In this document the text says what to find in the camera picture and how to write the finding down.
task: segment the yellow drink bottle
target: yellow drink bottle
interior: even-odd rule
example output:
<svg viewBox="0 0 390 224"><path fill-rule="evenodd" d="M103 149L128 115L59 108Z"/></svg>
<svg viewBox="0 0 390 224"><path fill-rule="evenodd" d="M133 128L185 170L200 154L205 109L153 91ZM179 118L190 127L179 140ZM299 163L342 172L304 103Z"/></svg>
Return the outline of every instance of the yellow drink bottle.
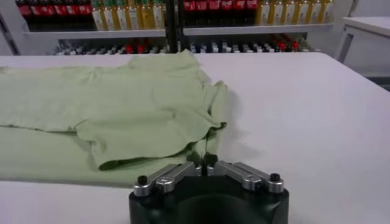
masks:
<svg viewBox="0 0 390 224"><path fill-rule="evenodd" d="M144 29L155 29L153 9L147 0L142 0L141 11Z"/></svg>
<svg viewBox="0 0 390 224"><path fill-rule="evenodd" d="M154 0L153 15L156 29L164 29L164 8L160 0Z"/></svg>
<svg viewBox="0 0 390 224"><path fill-rule="evenodd" d="M323 0L321 12L318 17L318 23L332 23L334 11L335 11L334 0Z"/></svg>
<svg viewBox="0 0 390 224"><path fill-rule="evenodd" d="M283 1L282 25L291 25L293 23L292 20L295 11L295 4L295 0Z"/></svg>
<svg viewBox="0 0 390 224"><path fill-rule="evenodd" d="M318 23L318 17L321 12L321 0L311 0L306 17L306 22L310 24Z"/></svg>
<svg viewBox="0 0 390 224"><path fill-rule="evenodd" d="M301 0L299 3L298 24L307 24L306 16L309 9L309 2L307 0Z"/></svg>
<svg viewBox="0 0 390 224"><path fill-rule="evenodd" d="M130 23L130 19L127 16L127 8L123 0L116 0L116 14L118 16L120 30L127 30L127 24Z"/></svg>
<svg viewBox="0 0 390 224"><path fill-rule="evenodd" d="M99 8L99 2L98 1L92 1L92 17L95 21L95 26L98 31L107 30L107 24L103 23L105 22L104 13Z"/></svg>

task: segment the white shelf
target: white shelf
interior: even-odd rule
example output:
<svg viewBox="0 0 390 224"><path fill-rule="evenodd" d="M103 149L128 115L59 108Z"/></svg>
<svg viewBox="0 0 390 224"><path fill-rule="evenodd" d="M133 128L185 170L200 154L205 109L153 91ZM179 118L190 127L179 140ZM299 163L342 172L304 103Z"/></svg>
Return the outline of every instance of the white shelf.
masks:
<svg viewBox="0 0 390 224"><path fill-rule="evenodd" d="M27 38L56 38L59 40L165 37L165 30L156 29L156 30L117 30L117 31L24 32L23 35Z"/></svg>
<svg viewBox="0 0 390 224"><path fill-rule="evenodd" d="M187 36L201 35L231 35L231 34L261 34L261 33L303 33L309 31L327 31L333 24L310 24L292 26L242 26L242 27L208 27L184 28Z"/></svg>

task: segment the bottle label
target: bottle label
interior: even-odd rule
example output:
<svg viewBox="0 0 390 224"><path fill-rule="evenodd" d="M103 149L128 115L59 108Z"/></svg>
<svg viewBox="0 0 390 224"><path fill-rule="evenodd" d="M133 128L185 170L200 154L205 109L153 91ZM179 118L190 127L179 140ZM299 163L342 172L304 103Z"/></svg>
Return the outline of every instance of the bottle label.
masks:
<svg viewBox="0 0 390 224"><path fill-rule="evenodd" d="M269 5L263 5L261 9L261 24L267 24L269 16Z"/></svg>
<svg viewBox="0 0 390 224"><path fill-rule="evenodd" d="M68 9L66 9L65 5L55 5L55 12L57 12L58 15L67 15Z"/></svg>
<svg viewBox="0 0 390 224"><path fill-rule="evenodd" d="M315 3L313 5L313 11L311 12L311 17L310 17L311 23L318 22L318 15L320 11L321 11L321 3Z"/></svg>
<svg viewBox="0 0 390 224"><path fill-rule="evenodd" d="M230 10L230 9L232 9L232 5L233 5L232 0L227 0L227 1L222 0L221 9Z"/></svg>
<svg viewBox="0 0 390 224"><path fill-rule="evenodd" d="M184 10L186 11L195 10L195 1L184 2Z"/></svg>
<svg viewBox="0 0 390 224"><path fill-rule="evenodd" d="M308 4L302 4L299 10L299 24L305 24Z"/></svg>
<svg viewBox="0 0 390 224"><path fill-rule="evenodd" d="M32 7L31 7L31 11L32 11L32 13L34 13L34 15L36 15L36 16L41 16L41 15L43 15L42 6L32 6Z"/></svg>
<svg viewBox="0 0 390 224"><path fill-rule="evenodd" d="M257 9L257 0L247 0L246 1L247 9Z"/></svg>
<svg viewBox="0 0 390 224"><path fill-rule="evenodd" d="M333 2L330 2L327 4L325 8L325 13L324 13L324 22L325 23L331 23L333 21L333 13L335 10L335 5Z"/></svg>
<svg viewBox="0 0 390 224"><path fill-rule="evenodd" d="M291 4L291 5L287 6L287 10L286 10L286 24L287 25L291 24L291 20L293 19L293 15L294 15L294 10L295 10L295 5Z"/></svg>
<svg viewBox="0 0 390 224"><path fill-rule="evenodd" d="M282 18L282 13L283 13L283 5L275 6L274 25L280 24L280 20Z"/></svg>
<svg viewBox="0 0 390 224"><path fill-rule="evenodd" d="M96 25L97 30L98 31L104 30L104 28L103 28L103 21L102 21L102 18L100 16L100 12L99 11L94 11L94 12L92 12L92 16L93 16L93 19L95 21L95 25Z"/></svg>
<svg viewBox="0 0 390 224"><path fill-rule="evenodd" d="M119 25L121 25L121 30L127 30L125 11L123 9L118 9L117 12L118 12Z"/></svg>
<svg viewBox="0 0 390 224"><path fill-rule="evenodd" d="M208 3L208 8L211 9L211 10L217 10L217 9L219 9L219 6L220 6L219 0L217 0L217 1L210 1Z"/></svg>
<svg viewBox="0 0 390 224"><path fill-rule="evenodd" d="M53 7L53 5L47 5L44 9L44 14L45 15L54 15L55 14L55 8Z"/></svg>
<svg viewBox="0 0 390 224"><path fill-rule="evenodd" d="M156 28L158 29L164 29L163 27L163 17L161 15L161 9L160 8L153 8L153 15L154 15L154 23L156 24Z"/></svg>
<svg viewBox="0 0 390 224"><path fill-rule="evenodd" d="M107 20L108 30L114 30L114 20L112 18L112 13L109 10L104 11L105 19Z"/></svg>
<svg viewBox="0 0 390 224"><path fill-rule="evenodd" d="M78 15L80 14L80 10L77 5L67 5L66 9L68 9L69 15Z"/></svg>
<svg viewBox="0 0 390 224"><path fill-rule="evenodd" d="M201 1L201 2L196 2L196 10L206 10L207 9L207 1Z"/></svg>
<svg viewBox="0 0 390 224"><path fill-rule="evenodd" d="M235 0L233 2L233 8L234 9L244 9L245 8L245 1Z"/></svg>
<svg viewBox="0 0 390 224"><path fill-rule="evenodd" d="M92 7L90 5L80 5L79 11L81 15L89 15L92 12Z"/></svg>
<svg viewBox="0 0 390 224"><path fill-rule="evenodd" d="M140 27L138 26L137 10L136 9L130 9L129 10L129 16L130 16L130 21L131 21L131 24L132 24L132 29L133 30L139 30Z"/></svg>
<svg viewBox="0 0 390 224"><path fill-rule="evenodd" d="M29 16L32 14L30 8L26 5L19 7L19 11L20 11L20 14L22 14L23 16Z"/></svg>

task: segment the bottle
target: bottle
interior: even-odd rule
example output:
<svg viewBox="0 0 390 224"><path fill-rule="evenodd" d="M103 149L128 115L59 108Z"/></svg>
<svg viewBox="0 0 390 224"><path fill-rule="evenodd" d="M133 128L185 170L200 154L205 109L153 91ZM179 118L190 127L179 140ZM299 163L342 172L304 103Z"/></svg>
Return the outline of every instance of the bottle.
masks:
<svg viewBox="0 0 390 224"><path fill-rule="evenodd" d="M107 22L108 30L115 30L114 19L113 19L113 8L111 8L111 1L104 0L104 17Z"/></svg>
<svg viewBox="0 0 390 224"><path fill-rule="evenodd" d="M93 30L91 0L80 0L79 11L83 30Z"/></svg>
<svg viewBox="0 0 390 224"><path fill-rule="evenodd" d="M208 2L208 19L210 20L209 24L211 26L221 25L220 6L221 2L219 0L209 0Z"/></svg>
<svg viewBox="0 0 390 224"><path fill-rule="evenodd" d="M268 23L270 25L282 25L283 3L282 0L274 0L271 2Z"/></svg>
<svg viewBox="0 0 390 224"><path fill-rule="evenodd" d="M130 23L129 13L123 3L123 0L116 0L116 14L119 21L119 29L127 30L127 24Z"/></svg>
<svg viewBox="0 0 390 224"><path fill-rule="evenodd" d="M192 27L196 25L195 20L195 0L184 1L184 26Z"/></svg>
<svg viewBox="0 0 390 224"><path fill-rule="evenodd" d="M98 0L92 0L92 16L98 31L107 30L107 23L105 23L103 11L99 8Z"/></svg>
<svg viewBox="0 0 390 224"><path fill-rule="evenodd" d="M245 0L233 0L233 23L236 26L245 24Z"/></svg>
<svg viewBox="0 0 390 224"><path fill-rule="evenodd" d="M161 0L154 0L153 4L154 24L156 29L165 29L164 24L164 8Z"/></svg>
<svg viewBox="0 0 390 224"><path fill-rule="evenodd" d="M231 26L232 25L232 14L233 14L233 1L232 0L221 0L221 25Z"/></svg>
<svg viewBox="0 0 390 224"><path fill-rule="evenodd" d="M306 17L308 14L309 2L301 0L299 2L298 24L307 24Z"/></svg>
<svg viewBox="0 0 390 224"><path fill-rule="evenodd" d="M335 3L333 0L322 0L321 12L318 17L318 23L332 23Z"/></svg>
<svg viewBox="0 0 390 224"><path fill-rule="evenodd" d="M26 20L27 25L31 31L34 31L34 14L32 13L27 0L16 0L16 5L19 8L20 14Z"/></svg>
<svg viewBox="0 0 390 224"><path fill-rule="evenodd" d="M295 12L295 0L283 0L282 25L291 25Z"/></svg>
<svg viewBox="0 0 390 224"><path fill-rule="evenodd" d="M200 27L207 26L207 0L196 0L196 24Z"/></svg>
<svg viewBox="0 0 390 224"><path fill-rule="evenodd" d="M153 9L148 0L142 0L141 11L144 29L155 29Z"/></svg>
<svg viewBox="0 0 390 224"><path fill-rule="evenodd" d="M321 11L321 0L311 0L309 4L309 9L306 17L307 24L316 24L318 23L318 16Z"/></svg>
<svg viewBox="0 0 390 224"><path fill-rule="evenodd" d="M270 5L269 0L263 0L257 10L257 21L256 24L260 26L265 26L268 24Z"/></svg>
<svg viewBox="0 0 390 224"><path fill-rule="evenodd" d="M253 26L256 20L257 0L246 0L246 24Z"/></svg>

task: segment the white wall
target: white wall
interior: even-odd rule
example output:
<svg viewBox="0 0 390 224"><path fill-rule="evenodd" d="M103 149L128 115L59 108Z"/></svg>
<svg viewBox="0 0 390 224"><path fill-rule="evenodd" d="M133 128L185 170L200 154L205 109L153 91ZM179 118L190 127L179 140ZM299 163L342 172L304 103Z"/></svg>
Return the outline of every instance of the white wall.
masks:
<svg viewBox="0 0 390 224"><path fill-rule="evenodd" d="M329 33L309 33L308 41L334 56L342 32L341 18L347 16L351 0L336 0L335 27ZM352 16L390 16L390 0L359 0ZM364 76L390 76L390 40L354 37L344 62Z"/></svg>

